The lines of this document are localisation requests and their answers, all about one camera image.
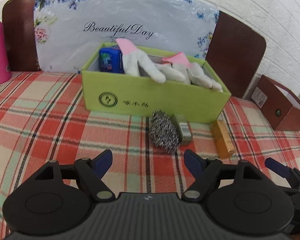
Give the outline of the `small gold box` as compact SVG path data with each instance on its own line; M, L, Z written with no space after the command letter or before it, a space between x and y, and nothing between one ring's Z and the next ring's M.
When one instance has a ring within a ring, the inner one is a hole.
M230 158L235 153L235 147L225 122L222 120L215 120L210 126L210 131L219 159Z

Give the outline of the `blue mentos gum box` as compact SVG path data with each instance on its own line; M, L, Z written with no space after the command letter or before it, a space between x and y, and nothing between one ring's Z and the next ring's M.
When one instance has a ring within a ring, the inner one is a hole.
M123 74L122 52L119 46L101 48L99 64L101 72Z

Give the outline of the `white glove pink cuff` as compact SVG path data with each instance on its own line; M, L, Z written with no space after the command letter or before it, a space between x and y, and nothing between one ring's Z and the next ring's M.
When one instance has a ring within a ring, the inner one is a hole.
M149 56L137 48L130 40L126 38L117 38L116 43L122 53L123 70L126 75L140 76L141 68L153 81L165 83L166 80L172 80L184 83L185 75L171 64L154 63Z

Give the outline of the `small grey metallic box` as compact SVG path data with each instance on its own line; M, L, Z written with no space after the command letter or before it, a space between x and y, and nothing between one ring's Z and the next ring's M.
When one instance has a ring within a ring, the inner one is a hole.
M180 145L188 146L193 141L193 137L190 131L189 123L185 119L185 116L175 114L171 117L171 120L176 127Z

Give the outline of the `steel wool scrubber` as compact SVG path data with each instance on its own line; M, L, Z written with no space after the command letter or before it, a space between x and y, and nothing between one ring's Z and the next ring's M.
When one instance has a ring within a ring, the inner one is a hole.
M154 146L164 149L167 153L174 153L178 150L177 128L170 117L161 110L153 112L149 137Z

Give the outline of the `brown cardboard box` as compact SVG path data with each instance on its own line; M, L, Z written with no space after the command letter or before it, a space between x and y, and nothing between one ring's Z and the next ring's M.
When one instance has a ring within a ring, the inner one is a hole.
M251 100L275 131L300 131L300 100L287 87L262 75Z

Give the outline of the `plaid bed sheet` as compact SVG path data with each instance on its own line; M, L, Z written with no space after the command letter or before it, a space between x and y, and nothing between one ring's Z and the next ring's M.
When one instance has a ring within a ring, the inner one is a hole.
M267 169L273 158L300 170L300 132L275 132L251 101L230 98L221 113L235 153L226 162L246 159L276 184L287 181ZM17 72L0 85L0 239L9 230L2 216L6 197L48 160L71 164L109 149L113 164L104 182L115 193L176 192L193 183L175 154L155 148L145 117L90 112L82 79L75 74Z

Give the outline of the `light green storage box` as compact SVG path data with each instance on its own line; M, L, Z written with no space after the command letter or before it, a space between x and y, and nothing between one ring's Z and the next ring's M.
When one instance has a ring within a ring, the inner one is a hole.
M103 43L100 48L117 46L117 43ZM163 64L162 59L175 52L136 46L143 50L154 63ZM116 114L152 116L156 110L168 115L180 114L187 121L210 124L214 122L231 93L204 59L187 56L190 62L197 62L205 74L222 85L223 92L197 85L166 80L153 81L141 68L140 76L101 72L98 49L81 70L85 106L90 111Z

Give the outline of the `brown wooden headboard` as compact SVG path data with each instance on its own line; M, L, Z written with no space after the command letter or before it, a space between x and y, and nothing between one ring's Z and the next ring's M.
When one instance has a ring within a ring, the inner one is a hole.
M15 72L39 70L33 6L34 0L9 0L2 9L7 57ZM249 99L266 47L264 37L221 11L207 60L233 96Z

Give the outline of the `floral Beautiful Day pillow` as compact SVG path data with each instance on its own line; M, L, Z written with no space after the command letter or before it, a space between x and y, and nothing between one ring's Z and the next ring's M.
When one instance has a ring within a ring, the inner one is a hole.
M219 10L201 0L35 0L33 17L39 68L79 73L117 38L204 59Z

